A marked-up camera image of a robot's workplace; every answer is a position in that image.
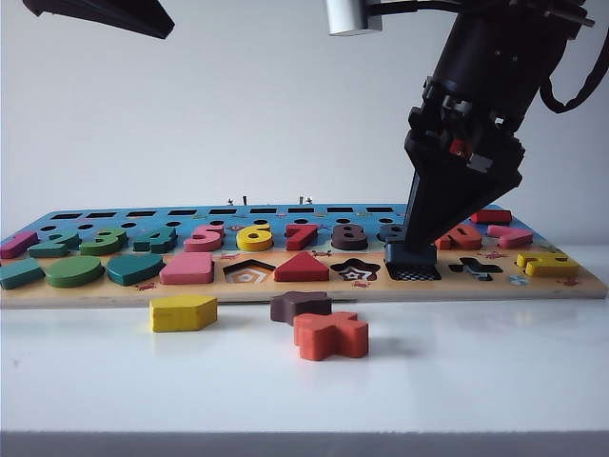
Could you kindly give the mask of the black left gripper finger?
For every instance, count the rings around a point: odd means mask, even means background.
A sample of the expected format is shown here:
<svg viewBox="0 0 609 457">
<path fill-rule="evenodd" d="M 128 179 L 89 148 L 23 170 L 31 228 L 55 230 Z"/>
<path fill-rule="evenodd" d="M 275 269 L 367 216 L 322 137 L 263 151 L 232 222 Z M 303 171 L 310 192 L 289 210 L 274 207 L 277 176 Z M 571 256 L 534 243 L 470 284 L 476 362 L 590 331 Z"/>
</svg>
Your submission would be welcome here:
<svg viewBox="0 0 609 457">
<path fill-rule="evenodd" d="M 165 39 L 174 22 L 156 0 L 24 0 L 34 15 L 60 14 Z"/>
</svg>

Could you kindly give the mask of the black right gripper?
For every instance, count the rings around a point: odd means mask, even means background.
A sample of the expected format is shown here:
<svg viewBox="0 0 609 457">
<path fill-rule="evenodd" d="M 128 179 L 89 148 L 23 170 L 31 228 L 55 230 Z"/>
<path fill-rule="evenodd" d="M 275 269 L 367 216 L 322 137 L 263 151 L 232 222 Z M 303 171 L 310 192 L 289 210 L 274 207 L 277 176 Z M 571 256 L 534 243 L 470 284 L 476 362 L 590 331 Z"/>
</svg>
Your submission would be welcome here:
<svg viewBox="0 0 609 457">
<path fill-rule="evenodd" d="M 431 244 L 521 183 L 524 148 L 490 106 L 428 78 L 408 121 L 405 146 L 416 170 L 404 218 L 407 248 Z"/>
</svg>

